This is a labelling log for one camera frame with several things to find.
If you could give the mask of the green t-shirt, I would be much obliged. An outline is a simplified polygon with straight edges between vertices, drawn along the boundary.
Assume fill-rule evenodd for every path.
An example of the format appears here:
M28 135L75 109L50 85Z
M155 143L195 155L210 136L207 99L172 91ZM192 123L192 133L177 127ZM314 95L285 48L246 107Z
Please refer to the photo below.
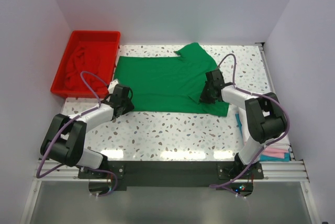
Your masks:
M114 77L133 91L135 111L210 114L226 117L229 104L201 103L206 73L215 60L197 43L191 43L172 57L120 56Z

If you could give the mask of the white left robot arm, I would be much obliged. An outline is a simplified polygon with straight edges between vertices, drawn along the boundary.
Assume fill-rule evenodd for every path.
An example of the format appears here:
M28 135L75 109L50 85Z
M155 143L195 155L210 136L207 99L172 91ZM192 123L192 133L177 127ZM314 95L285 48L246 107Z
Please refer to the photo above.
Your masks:
M102 167L107 157L84 148L85 136L94 128L134 110L132 97L130 87L111 83L109 94L94 107L77 114L54 116L40 148L43 159L70 167Z

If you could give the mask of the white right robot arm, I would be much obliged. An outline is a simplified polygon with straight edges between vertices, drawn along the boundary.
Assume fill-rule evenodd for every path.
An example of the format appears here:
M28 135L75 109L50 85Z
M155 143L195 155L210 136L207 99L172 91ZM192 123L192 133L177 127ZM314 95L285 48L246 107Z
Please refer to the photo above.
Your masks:
M219 70L206 73L199 101L206 104L226 102L245 111L249 137L235 158L242 165L255 163L267 145L287 134L289 122L274 93L245 91L231 82L226 83Z

